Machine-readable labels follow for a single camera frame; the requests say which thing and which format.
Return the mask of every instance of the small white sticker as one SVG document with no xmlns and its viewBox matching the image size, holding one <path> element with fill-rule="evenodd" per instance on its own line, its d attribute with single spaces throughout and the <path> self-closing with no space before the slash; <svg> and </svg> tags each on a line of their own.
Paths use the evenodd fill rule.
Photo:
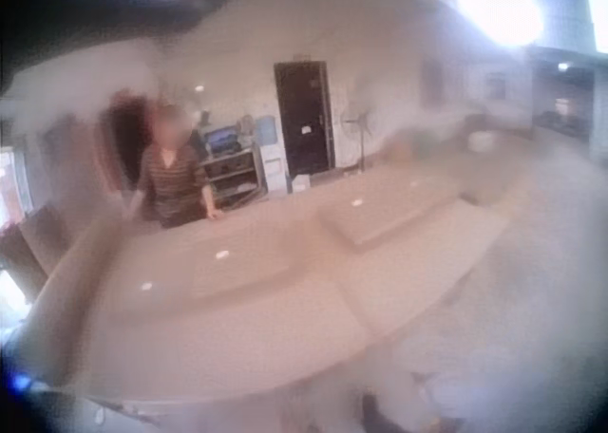
<svg viewBox="0 0 608 433">
<path fill-rule="evenodd" d="M 216 253 L 216 259 L 220 260 L 220 259 L 225 259 L 226 257 L 228 257 L 230 255 L 230 252 L 227 250 L 223 250 L 223 251 L 218 251 Z"/>
</svg>

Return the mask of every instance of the doorway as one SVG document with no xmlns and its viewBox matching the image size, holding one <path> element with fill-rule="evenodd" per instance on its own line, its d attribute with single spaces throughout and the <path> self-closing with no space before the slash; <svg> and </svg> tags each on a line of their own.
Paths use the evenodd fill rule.
<svg viewBox="0 0 608 433">
<path fill-rule="evenodd" d="M 325 62 L 275 64 L 275 80 L 290 177 L 334 168 Z"/>
</svg>

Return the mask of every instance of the standing fan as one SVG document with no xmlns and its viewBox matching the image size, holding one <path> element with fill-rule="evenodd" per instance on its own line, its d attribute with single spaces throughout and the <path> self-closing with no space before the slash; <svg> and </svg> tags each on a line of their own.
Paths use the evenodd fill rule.
<svg viewBox="0 0 608 433">
<path fill-rule="evenodd" d="M 371 109 L 368 105 L 352 103 L 342 112 L 342 131 L 351 139 L 359 139 L 359 172 L 365 172 L 365 138 L 371 136 Z"/>
</svg>

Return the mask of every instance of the floor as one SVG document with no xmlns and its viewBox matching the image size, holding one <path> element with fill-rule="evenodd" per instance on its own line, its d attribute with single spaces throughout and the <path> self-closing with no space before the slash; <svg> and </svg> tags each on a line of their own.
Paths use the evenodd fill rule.
<svg viewBox="0 0 608 433">
<path fill-rule="evenodd" d="M 438 417 L 484 433 L 586 422 L 608 388 L 608 173 L 547 131 L 506 159 L 498 171 L 467 160 L 430 165 L 466 175 L 480 202 L 512 219 L 445 302 L 356 362 L 280 393 L 175 408 L 163 429 L 355 433 L 365 390 L 416 432 Z"/>
</svg>

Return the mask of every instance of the woman's hand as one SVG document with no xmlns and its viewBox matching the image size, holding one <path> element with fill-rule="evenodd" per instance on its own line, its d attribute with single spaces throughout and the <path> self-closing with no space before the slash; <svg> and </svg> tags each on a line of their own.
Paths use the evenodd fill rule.
<svg viewBox="0 0 608 433">
<path fill-rule="evenodd" d="M 220 209 L 218 209 L 216 207 L 213 207 L 213 208 L 210 208 L 207 210 L 207 217 L 209 219 L 211 219 L 212 221 L 219 219 L 223 216 L 224 216 L 224 212 L 222 212 Z"/>
</svg>

